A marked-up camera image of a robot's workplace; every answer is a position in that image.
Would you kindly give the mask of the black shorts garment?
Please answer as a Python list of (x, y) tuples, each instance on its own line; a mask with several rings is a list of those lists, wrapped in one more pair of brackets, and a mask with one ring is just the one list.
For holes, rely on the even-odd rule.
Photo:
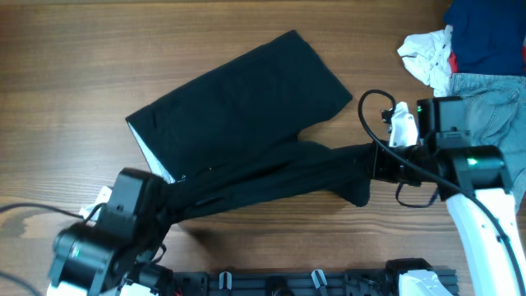
[(137, 110), (127, 124), (173, 179), (164, 196), (175, 222), (323, 190), (365, 206), (371, 146), (298, 139), (351, 99), (289, 31)]

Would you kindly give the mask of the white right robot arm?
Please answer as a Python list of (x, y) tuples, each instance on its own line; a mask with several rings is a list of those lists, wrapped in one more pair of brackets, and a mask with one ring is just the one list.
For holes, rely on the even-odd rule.
[(495, 146), (474, 146), (459, 97), (420, 99), (382, 111), (390, 139), (374, 142), (371, 174), (399, 186), (436, 185), (464, 247), (478, 295), (523, 295), (525, 255), (514, 216), (510, 174)]

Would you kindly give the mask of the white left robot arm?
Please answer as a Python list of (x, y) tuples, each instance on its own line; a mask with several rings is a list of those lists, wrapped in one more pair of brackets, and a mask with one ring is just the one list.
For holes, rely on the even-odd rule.
[(137, 262), (152, 259), (170, 227), (166, 184), (152, 173), (123, 169), (95, 224), (75, 223), (56, 237), (50, 285), (67, 283), (98, 295), (120, 284)]

